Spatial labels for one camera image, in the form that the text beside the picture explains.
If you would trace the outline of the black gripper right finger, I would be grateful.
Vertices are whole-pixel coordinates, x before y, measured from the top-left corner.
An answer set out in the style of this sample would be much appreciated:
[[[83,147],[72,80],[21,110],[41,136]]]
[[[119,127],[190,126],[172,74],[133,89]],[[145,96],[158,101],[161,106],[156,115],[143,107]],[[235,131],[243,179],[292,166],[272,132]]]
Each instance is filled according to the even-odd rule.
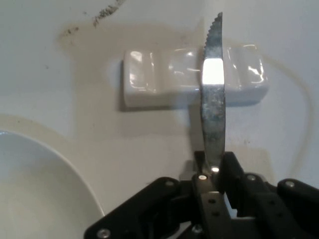
[[[296,179],[274,186],[253,173],[245,173],[233,152],[220,166],[219,187],[238,217],[254,217],[274,239],[319,237],[319,190]]]

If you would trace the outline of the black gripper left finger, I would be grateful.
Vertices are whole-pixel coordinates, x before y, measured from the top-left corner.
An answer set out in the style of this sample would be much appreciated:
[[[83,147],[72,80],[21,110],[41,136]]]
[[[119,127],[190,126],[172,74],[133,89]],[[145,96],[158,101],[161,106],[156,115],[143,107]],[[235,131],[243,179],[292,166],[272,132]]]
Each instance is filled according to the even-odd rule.
[[[86,239],[232,239],[234,231],[223,195],[194,154],[189,180],[161,177],[126,200],[85,232]]]

